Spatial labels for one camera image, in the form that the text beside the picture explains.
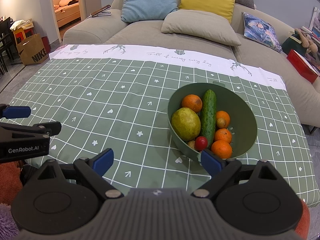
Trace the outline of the laptop on sofa arm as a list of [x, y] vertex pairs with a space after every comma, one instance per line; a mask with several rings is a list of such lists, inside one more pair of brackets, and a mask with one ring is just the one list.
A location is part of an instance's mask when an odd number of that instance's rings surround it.
[[108, 4], [99, 10], [91, 13], [87, 18], [93, 18], [93, 17], [102, 17], [102, 16], [111, 16], [112, 12], [110, 12], [111, 5]]

